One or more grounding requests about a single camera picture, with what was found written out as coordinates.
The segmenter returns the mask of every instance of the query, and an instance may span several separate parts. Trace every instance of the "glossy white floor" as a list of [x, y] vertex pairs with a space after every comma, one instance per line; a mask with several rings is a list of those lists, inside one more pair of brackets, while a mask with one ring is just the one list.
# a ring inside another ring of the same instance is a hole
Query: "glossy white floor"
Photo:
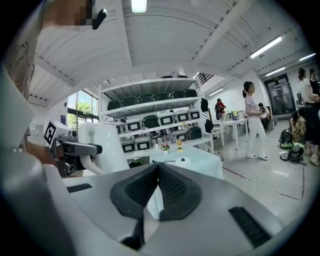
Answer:
[[245, 135], [239, 137], [239, 150], [235, 142], [223, 148], [223, 176], [266, 206], [285, 224], [301, 215], [313, 202], [320, 185], [320, 168], [304, 157], [307, 166], [280, 159], [279, 136], [288, 127], [287, 121], [278, 121], [274, 130], [266, 131], [268, 161], [245, 158], [248, 143]]

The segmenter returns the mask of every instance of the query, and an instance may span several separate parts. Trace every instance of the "shoe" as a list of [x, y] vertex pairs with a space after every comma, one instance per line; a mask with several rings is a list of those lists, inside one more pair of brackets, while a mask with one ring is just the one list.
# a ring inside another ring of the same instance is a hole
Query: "shoe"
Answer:
[[265, 155], [265, 156], [258, 156], [259, 159], [262, 159], [262, 160], [265, 160], [267, 161], [268, 160], [268, 157]]
[[255, 154], [245, 154], [246, 158], [256, 159], [257, 156]]
[[307, 157], [311, 156], [312, 155], [311, 149], [306, 149], [305, 152], [304, 152], [304, 155], [307, 156]]
[[315, 166], [319, 166], [319, 159], [318, 159], [318, 156], [313, 154], [311, 157], [310, 157], [310, 162], [313, 163]]

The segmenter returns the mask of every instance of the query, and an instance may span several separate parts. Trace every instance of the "white ceiling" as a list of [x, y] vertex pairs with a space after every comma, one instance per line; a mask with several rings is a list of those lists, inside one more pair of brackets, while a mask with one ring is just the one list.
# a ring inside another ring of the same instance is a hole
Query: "white ceiling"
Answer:
[[[91, 86], [104, 88], [182, 71], [239, 79], [259, 75], [312, 53], [298, 24], [272, 0], [96, 0], [107, 17], [98, 30], [47, 28], [38, 38], [30, 93], [53, 107]], [[251, 59], [251, 53], [283, 41]]]

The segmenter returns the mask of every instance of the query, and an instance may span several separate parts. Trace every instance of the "glass door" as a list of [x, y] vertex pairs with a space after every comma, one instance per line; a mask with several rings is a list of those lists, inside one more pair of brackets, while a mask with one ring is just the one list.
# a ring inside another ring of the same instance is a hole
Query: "glass door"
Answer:
[[271, 101], [273, 115], [290, 114], [296, 110], [295, 99], [286, 74], [264, 82]]

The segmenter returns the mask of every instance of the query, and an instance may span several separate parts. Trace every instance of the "window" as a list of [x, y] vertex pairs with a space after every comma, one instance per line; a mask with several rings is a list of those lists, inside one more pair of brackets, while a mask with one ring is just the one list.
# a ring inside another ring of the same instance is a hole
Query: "window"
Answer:
[[76, 129], [84, 122], [99, 123], [98, 100], [81, 90], [68, 98], [68, 128]]

